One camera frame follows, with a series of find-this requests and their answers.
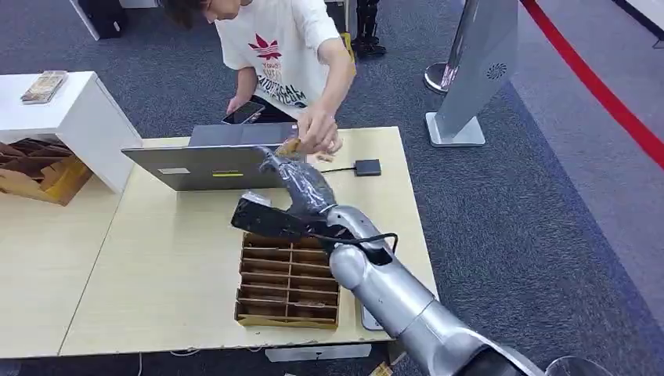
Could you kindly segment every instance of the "robotic arm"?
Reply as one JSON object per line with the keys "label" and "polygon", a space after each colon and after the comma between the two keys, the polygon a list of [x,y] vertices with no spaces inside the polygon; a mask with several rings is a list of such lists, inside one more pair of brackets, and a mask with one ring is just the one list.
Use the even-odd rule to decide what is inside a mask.
{"label": "robotic arm", "polygon": [[385,240],[391,234],[381,234],[357,208],[337,204],[311,165],[263,152],[267,158],[262,168],[280,175],[293,205],[281,211],[249,193],[240,199],[232,219],[235,227],[267,237],[319,238],[330,255],[334,278],[426,374],[544,375],[523,355],[473,331],[447,310],[395,257]]}

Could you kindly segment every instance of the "yellow sticker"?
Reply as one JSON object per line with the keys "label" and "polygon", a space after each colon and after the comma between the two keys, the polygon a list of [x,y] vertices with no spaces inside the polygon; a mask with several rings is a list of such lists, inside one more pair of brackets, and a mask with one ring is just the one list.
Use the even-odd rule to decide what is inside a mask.
{"label": "yellow sticker", "polygon": [[215,178],[240,178],[244,176],[242,172],[237,170],[233,171],[213,171],[212,176]]}

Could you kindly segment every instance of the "light wood tabletop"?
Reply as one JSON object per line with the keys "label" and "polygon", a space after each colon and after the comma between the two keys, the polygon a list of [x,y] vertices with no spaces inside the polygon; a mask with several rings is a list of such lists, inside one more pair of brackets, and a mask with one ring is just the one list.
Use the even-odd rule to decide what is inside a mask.
{"label": "light wood tabletop", "polygon": [[[435,281],[397,128],[341,131],[344,147],[321,168],[381,160],[383,175],[326,175],[337,201],[399,234],[397,256],[434,293]],[[145,146],[186,145],[187,138]],[[285,190],[257,190],[286,208]],[[242,231],[229,222],[242,191],[177,193],[135,167],[61,355],[384,341],[367,331],[343,290],[334,330],[242,327],[233,319]]]}
{"label": "light wood tabletop", "polygon": [[96,177],[66,207],[0,194],[0,358],[58,354],[119,201]]}

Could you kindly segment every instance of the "laptop lid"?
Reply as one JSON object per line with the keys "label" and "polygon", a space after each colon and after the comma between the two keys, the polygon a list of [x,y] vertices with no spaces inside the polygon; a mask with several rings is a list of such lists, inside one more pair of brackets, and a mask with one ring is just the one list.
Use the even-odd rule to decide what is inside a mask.
{"label": "laptop lid", "polygon": [[281,145],[298,134],[295,123],[214,124],[193,129],[190,146]]}
{"label": "laptop lid", "polygon": [[122,153],[176,191],[283,186],[275,172],[258,170],[265,156],[252,146],[139,148]]}

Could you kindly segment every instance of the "white t-shirt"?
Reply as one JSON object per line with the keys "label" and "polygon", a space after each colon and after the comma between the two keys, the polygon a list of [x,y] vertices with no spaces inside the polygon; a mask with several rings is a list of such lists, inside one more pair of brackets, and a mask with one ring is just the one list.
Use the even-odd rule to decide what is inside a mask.
{"label": "white t-shirt", "polygon": [[235,19],[215,23],[224,63],[256,70],[256,96],[297,118],[323,93],[329,69],[318,48],[339,38],[323,0],[254,0]]}

